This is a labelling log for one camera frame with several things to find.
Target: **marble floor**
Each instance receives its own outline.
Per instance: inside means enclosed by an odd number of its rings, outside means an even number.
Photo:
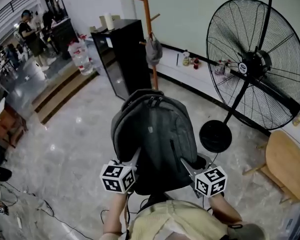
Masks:
[[[208,120],[223,120],[226,111],[162,78],[159,88],[187,107],[198,152],[214,158],[215,154],[201,145],[199,130]],[[16,149],[9,149],[4,166],[13,172],[10,184],[36,197],[14,191],[18,202],[9,208],[10,216],[0,215],[0,230],[6,240],[85,239],[41,211],[41,207],[45,209],[43,200],[51,205],[61,221],[91,239],[101,236],[100,212],[108,207],[112,194],[103,190],[99,173],[102,165],[115,157],[110,125],[122,103],[108,79],[98,76],[71,98],[46,126],[39,123],[35,114],[28,119],[29,131]],[[225,198],[245,221],[261,225],[270,238],[275,239],[291,205],[279,205],[281,192],[263,175],[242,176],[244,170],[263,162],[263,151],[256,146],[264,144],[267,137],[234,117],[228,126],[232,131],[232,144],[215,160],[228,174]],[[14,201],[15,196],[8,195],[3,187],[1,190],[6,200]],[[176,199],[202,204],[190,187],[169,194]],[[133,194],[129,200],[130,211],[138,211],[144,198]],[[21,218],[22,229],[18,227],[17,217]]]

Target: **wooden chair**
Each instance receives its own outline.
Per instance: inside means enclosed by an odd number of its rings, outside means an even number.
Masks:
[[[300,148],[283,131],[274,131],[265,147],[265,163],[244,172],[255,171],[267,175],[288,196],[288,200],[300,201]]]

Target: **black fan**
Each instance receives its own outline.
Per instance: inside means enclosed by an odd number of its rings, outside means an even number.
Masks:
[[[267,130],[280,128],[300,111],[300,40],[288,21],[258,0],[230,0],[214,13],[206,52],[217,93],[230,107],[224,122],[211,120],[199,133],[211,152],[232,141],[232,115]]]

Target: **paper towel roll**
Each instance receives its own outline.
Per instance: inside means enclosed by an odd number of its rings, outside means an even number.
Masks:
[[[104,19],[105,19],[106,27],[108,28],[108,30],[113,30],[115,28],[114,21],[112,20],[112,16],[109,12],[106,12],[104,14]]]

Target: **backpack zipper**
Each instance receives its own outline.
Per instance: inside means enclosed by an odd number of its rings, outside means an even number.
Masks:
[[[149,99],[148,103],[146,104],[147,106],[151,107],[152,106],[152,102],[154,101],[155,96],[151,96],[151,98]]]
[[[170,139],[170,146],[171,146],[172,153],[173,153],[173,156],[174,156],[176,170],[180,173],[180,164],[179,164],[179,160],[177,158],[175,143],[174,143],[173,139]]]
[[[159,105],[160,105],[160,103],[162,102],[162,100],[163,100],[163,98],[161,98],[161,97],[159,97],[157,100],[156,100],[156,102],[155,102],[155,104],[154,104],[154,108],[155,107],[159,107]]]

